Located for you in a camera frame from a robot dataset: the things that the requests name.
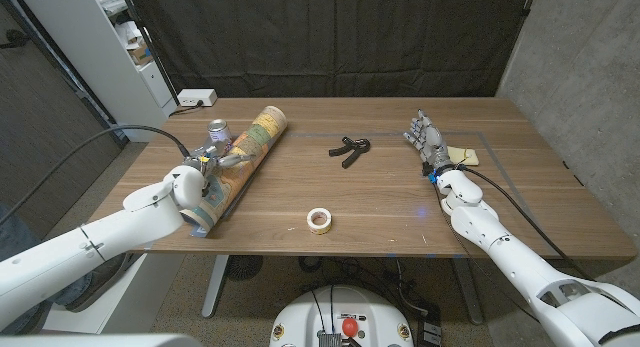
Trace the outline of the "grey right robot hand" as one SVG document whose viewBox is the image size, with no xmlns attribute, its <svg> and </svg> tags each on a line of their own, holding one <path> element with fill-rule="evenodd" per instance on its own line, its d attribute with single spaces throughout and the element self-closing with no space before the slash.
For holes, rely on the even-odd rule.
<svg viewBox="0 0 640 347">
<path fill-rule="evenodd" d="M 416 148 L 426 166 L 430 166 L 437 173 L 453 168 L 453 162 L 441 132 L 422 109 L 418 110 L 418 117 L 412 119 L 410 130 L 403 136 Z"/>
</svg>

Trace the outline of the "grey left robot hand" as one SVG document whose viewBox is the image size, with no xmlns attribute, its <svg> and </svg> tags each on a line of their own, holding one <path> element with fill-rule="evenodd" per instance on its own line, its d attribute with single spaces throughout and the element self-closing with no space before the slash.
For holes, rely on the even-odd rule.
<svg viewBox="0 0 640 347">
<path fill-rule="evenodd" d="M 198 170 L 206 180 L 215 170 L 229 169 L 241 162 L 251 161 L 255 157 L 254 154 L 223 154 L 217 145 L 211 145 L 204 148 L 201 153 L 189 155 L 183 160 L 183 165 L 193 167 Z M 202 188 L 202 192 L 209 186 L 206 180 Z"/>
</svg>

